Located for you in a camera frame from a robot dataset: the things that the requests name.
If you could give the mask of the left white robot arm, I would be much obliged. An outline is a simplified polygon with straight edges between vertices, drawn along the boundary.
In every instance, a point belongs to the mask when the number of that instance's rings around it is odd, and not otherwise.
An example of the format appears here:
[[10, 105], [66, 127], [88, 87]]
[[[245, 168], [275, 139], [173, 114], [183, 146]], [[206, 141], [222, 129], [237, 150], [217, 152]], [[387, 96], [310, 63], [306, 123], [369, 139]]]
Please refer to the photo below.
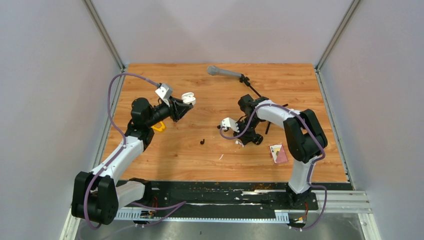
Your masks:
[[146, 98], [135, 99], [131, 104], [131, 119], [118, 147], [104, 162], [90, 172], [81, 171], [74, 180], [71, 215], [92, 223], [109, 225], [121, 208], [137, 202], [149, 206], [153, 193], [147, 189], [149, 182], [131, 178], [118, 185], [123, 173], [152, 142], [155, 132], [165, 130], [166, 118], [178, 122], [196, 103], [194, 93], [187, 92], [181, 98], [169, 97], [153, 106]]

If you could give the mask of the black earbud charging case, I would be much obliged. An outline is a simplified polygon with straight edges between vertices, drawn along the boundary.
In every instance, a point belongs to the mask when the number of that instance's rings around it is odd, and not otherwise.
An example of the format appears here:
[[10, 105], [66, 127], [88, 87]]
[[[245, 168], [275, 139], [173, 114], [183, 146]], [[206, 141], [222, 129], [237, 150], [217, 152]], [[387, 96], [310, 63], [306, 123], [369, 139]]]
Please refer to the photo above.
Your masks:
[[260, 144], [262, 143], [263, 139], [264, 139], [264, 137], [263, 137], [262, 135], [260, 135], [260, 134], [258, 134], [258, 133], [257, 133], [257, 134], [255, 135], [255, 137], [253, 138], [252, 142], [253, 142], [255, 145], [260, 145]]

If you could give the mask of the white earbud charging case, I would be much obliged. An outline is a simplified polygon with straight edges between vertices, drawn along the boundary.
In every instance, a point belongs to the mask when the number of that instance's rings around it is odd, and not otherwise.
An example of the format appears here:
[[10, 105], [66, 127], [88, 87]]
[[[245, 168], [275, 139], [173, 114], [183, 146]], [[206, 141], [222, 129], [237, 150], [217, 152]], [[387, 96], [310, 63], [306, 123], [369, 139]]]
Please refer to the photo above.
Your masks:
[[186, 92], [181, 95], [181, 100], [184, 104], [187, 105], [195, 105], [196, 104], [196, 98], [195, 94], [193, 92]]

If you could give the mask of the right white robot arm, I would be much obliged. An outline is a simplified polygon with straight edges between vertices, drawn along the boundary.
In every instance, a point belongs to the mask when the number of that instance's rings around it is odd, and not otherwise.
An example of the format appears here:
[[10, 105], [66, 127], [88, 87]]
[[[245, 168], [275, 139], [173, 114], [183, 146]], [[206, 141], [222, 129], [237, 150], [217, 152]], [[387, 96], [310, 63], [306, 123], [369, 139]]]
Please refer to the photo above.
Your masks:
[[305, 194], [311, 190], [315, 163], [326, 156], [328, 140], [316, 114], [311, 109], [289, 109], [267, 97], [253, 99], [249, 94], [242, 96], [238, 105], [245, 119], [235, 122], [233, 136], [244, 145], [262, 142], [263, 136], [256, 133], [260, 122], [270, 122], [284, 130], [289, 153], [294, 158], [285, 201], [290, 208], [298, 209], [306, 201]]

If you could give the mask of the white earbud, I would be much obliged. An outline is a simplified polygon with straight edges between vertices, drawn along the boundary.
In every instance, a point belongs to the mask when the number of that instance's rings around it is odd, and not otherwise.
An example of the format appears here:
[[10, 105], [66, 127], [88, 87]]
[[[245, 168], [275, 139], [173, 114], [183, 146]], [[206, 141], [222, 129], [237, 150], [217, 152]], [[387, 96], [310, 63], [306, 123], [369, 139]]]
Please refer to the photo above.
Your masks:
[[243, 144], [241, 141], [239, 141], [239, 140], [236, 140], [236, 141], [235, 141], [235, 143], [236, 143], [237, 145], [241, 145], [242, 147], [244, 147], [244, 144]]

